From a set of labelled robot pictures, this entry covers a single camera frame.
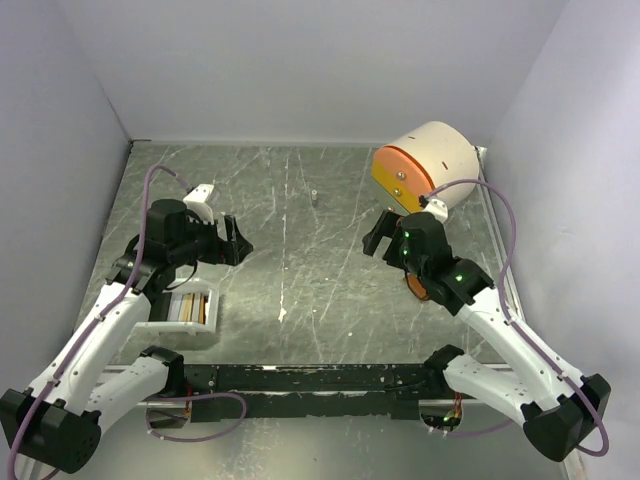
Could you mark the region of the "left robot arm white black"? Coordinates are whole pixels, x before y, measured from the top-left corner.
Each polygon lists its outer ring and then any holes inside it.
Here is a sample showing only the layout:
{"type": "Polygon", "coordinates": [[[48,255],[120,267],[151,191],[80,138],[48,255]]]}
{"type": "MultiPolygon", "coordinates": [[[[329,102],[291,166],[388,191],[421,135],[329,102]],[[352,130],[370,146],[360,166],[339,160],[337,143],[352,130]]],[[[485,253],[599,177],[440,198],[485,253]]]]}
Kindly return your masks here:
{"type": "Polygon", "coordinates": [[[104,384],[100,375],[134,327],[176,280],[183,266],[237,266],[253,251],[234,216],[226,235],[203,205],[161,199],[142,207],[139,233],[118,258],[98,299],[54,360],[22,391],[1,397],[1,426],[10,447],[6,476],[16,478],[24,456],[47,465],[49,478],[80,470],[101,436],[139,402],[185,393],[182,355],[145,348],[125,372],[104,384]]]}

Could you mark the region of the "white card tray box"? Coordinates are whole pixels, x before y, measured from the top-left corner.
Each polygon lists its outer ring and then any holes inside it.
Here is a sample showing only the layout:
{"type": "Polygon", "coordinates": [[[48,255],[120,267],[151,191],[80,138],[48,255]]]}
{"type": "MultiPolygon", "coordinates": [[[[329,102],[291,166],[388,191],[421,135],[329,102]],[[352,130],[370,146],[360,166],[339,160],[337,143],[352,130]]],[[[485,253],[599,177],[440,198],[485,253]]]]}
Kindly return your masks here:
{"type": "Polygon", "coordinates": [[[154,334],[214,334],[219,298],[219,289],[212,282],[178,278],[161,293],[147,319],[134,329],[154,334]]]}

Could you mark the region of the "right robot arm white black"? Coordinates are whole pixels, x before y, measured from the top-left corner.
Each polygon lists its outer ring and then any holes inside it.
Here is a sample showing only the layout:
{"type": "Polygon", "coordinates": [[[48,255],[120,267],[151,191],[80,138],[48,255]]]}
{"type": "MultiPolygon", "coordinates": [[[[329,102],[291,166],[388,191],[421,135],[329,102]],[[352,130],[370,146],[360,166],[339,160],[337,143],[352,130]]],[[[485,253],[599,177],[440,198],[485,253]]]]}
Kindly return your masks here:
{"type": "Polygon", "coordinates": [[[544,457],[563,461],[601,426],[611,386],[584,375],[502,306],[493,279],[474,261],[453,254],[442,223],[431,213],[381,213],[362,240],[364,254],[390,239],[384,261],[415,277],[429,300],[478,333],[509,365],[510,374],[481,365],[447,345],[425,363],[426,390],[443,398],[469,395],[522,427],[544,457]]]}

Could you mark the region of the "brown leather card holder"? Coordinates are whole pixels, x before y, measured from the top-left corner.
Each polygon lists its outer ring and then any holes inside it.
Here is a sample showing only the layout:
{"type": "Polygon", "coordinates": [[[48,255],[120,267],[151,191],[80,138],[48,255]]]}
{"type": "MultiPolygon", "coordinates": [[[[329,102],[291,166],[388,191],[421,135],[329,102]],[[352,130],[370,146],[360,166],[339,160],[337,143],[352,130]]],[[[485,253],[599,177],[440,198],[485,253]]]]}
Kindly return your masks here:
{"type": "Polygon", "coordinates": [[[425,288],[421,285],[418,278],[406,272],[404,275],[405,284],[409,291],[421,302],[426,302],[429,300],[429,295],[426,292],[425,288]]]}

